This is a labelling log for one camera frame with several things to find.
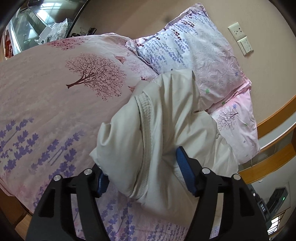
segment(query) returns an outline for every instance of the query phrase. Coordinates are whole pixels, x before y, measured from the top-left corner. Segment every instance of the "silver screw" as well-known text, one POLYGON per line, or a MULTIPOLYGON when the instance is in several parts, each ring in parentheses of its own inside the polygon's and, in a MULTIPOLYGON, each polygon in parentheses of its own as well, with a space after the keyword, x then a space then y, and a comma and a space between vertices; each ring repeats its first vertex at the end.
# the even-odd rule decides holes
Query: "silver screw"
POLYGON ((239 174, 234 174, 233 178, 238 181, 241 179, 241 176, 239 174))
POLYGON ((83 173, 84 173, 85 175, 90 175, 90 174, 92 174, 92 169, 90 169, 90 168, 85 169, 83 173))
POLYGON ((209 174, 210 172, 211 172, 211 170, 206 167, 202 169, 203 174, 209 174))
POLYGON ((61 177, 61 175, 55 175, 54 176, 54 181, 59 181, 60 179, 61 179, 62 177, 61 177))

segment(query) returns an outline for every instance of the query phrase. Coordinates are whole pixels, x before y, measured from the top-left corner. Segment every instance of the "white plastic object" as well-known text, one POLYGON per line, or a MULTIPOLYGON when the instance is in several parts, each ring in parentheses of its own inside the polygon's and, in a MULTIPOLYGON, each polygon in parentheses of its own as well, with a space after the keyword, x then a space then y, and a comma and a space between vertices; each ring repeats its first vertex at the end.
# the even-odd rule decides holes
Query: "white plastic object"
POLYGON ((247 36, 242 38, 241 40, 237 41, 237 43, 244 55, 248 54, 249 52, 251 52, 253 50, 247 36))
POLYGON ((47 38, 47 36, 50 34, 51 31, 52 31, 52 28, 49 26, 46 26, 45 29, 39 35, 39 39, 38 40, 35 39, 36 43, 41 44, 42 41, 44 41, 47 38))
POLYGON ((231 26, 228 27, 228 29, 236 41, 246 36, 241 26, 239 25, 239 23, 232 24, 231 26))

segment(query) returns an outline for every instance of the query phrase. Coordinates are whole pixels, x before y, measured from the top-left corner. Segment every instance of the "blue gripper pad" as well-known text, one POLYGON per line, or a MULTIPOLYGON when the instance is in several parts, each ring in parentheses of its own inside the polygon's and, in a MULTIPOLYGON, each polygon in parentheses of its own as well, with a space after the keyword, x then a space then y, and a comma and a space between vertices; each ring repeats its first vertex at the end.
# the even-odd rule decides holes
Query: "blue gripper pad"
POLYGON ((99 184, 98 184, 98 190, 97 190, 97 193, 100 196, 107 191, 109 182, 110 181, 109 181, 108 176, 104 175, 104 173, 102 172, 99 177, 99 184))
POLYGON ((197 191, 195 187, 195 175, 180 147, 176 150, 176 158, 188 191, 195 195, 197 191))

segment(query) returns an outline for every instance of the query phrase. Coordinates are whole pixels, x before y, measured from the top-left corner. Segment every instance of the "bed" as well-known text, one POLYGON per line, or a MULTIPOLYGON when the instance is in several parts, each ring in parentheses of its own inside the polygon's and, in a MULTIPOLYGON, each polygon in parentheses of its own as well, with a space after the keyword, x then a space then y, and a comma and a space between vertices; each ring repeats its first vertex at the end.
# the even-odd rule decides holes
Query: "bed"
MULTIPOLYGON (((202 108, 238 162, 250 160, 259 151, 251 81, 204 7, 195 4, 152 36, 57 40, 1 64, 1 189, 34 212, 55 175, 71 177, 93 166, 89 153, 101 123, 127 103, 139 81, 184 68, 193 69, 202 108)), ((182 240, 187 232, 143 211, 112 184, 97 205, 111 240, 182 240)), ((74 195, 72 211, 83 238, 74 195)), ((211 237, 218 232, 213 227, 211 237)))

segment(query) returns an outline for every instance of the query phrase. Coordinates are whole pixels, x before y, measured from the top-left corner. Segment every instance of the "wall socket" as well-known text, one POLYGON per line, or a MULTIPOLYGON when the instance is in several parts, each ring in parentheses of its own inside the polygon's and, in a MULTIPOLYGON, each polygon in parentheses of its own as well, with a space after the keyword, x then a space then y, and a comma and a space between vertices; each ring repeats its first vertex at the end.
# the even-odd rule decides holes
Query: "wall socket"
POLYGON ((229 26, 228 29, 236 41, 238 41, 246 36, 245 33, 243 32, 241 26, 239 25, 239 23, 235 23, 235 24, 229 26))

